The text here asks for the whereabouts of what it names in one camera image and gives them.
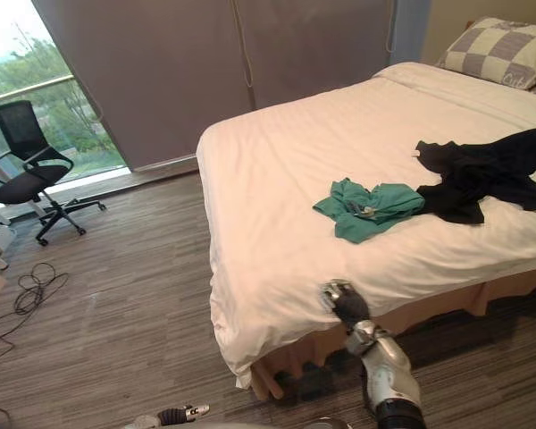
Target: sky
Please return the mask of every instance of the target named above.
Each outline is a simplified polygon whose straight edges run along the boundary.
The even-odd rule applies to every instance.
[[[51,40],[30,0],[0,0],[0,58],[12,51],[23,54],[25,50],[16,38],[21,38],[15,24],[29,37]]]

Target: floor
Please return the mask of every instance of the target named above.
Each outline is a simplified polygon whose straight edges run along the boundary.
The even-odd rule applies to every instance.
[[[209,234],[197,174],[105,199],[60,223],[41,248],[39,225],[16,224],[0,315],[18,277],[37,262],[70,275],[0,360],[0,407],[20,428],[119,428],[141,414],[209,403],[206,421],[299,428],[336,416],[374,428],[362,407],[359,365],[338,353],[325,368],[281,381],[288,397],[260,402],[234,387],[209,319]],[[400,338],[423,390],[430,428],[536,429],[536,292],[490,314],[457,312]]]
[[[92,196],[103,196],[117,193],[125,189],[136,188],[152,181],[161,181],[169,179],[172,176],[178,176],[187,172],[194,172],[198,169],[197,159],[188,158],[177,163],[167,164],[156,168],[147,169],[141,172],[131,172],[129,174],[119,175],[103,181],[96,181],[81,185],[78,188],[67,189],[68,183],[62,183],[50,190],[46,190],[57,201],[65,202],[72,198],[91,198]],[[16,216],[25,215],[32,212],[32,208],[27,204],[14,206],[2,206],[0,214],[8,219]]]

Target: black office chair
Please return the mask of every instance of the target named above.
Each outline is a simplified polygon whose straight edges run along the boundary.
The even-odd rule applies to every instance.
[[[80,235],[85,234],[86,230],[77,225],[68,214],[95,205],[100,210],[105,210],[105,206],[97,200],[81,202],[77,199],[60,205],[46,194],[44,189],[55,185],[66,175],[73,168],[73,162],[47,144],[31,102],[22,100],[0,105],[0,130],[10,148],[10,151],[0,155],[0,160],[7,155],[14,155],[24,162],[24,172],[7,182],[0,180],[0,203],[22,204],[30,200],[39,202],[38,193],[44,194],[51,206],[46,208],[46,215],[39,218],[43,228],[36,240],[42,246],[47,245],[43,235],[62,218],[75,226]],[[52,160],[64,161],[68,166],[62,163],[39,165],[41,161]]]

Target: bed skirt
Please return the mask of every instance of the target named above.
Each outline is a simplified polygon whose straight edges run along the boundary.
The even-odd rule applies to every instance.
[[[484,315],[493,299],[523,296],[536,289],[536,270],[475,284],[451,292],[441,293],[399,307],[373,320],[394,333],[402,333],[425,320],[463,309],[472,315]],[[345,327],[338,324],[328,331],[312,332],[300,340],[261,357],[252,365],[252,388],[260,400],[270,395],[279,399],[283,390],[274,376],[285,371],[295,378],[302,376],[302,366],[312,362],[323,366],[334,351],[344,348]]]

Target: white duvet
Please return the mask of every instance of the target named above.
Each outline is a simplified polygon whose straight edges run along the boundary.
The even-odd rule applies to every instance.
[[[373,315],[536,268],[536,213],[485,198],[485,224],[415,216],[361,244],[334,237],[312,205],[345,177],[366,188],[433,185],[417,141],[490,143],[536,128],[536,95],[402,63],[372,79],[228,121],[197,157],[212,236],[211,313],[237,385],[273,349],[337,323],[318,286],[352,281]]]

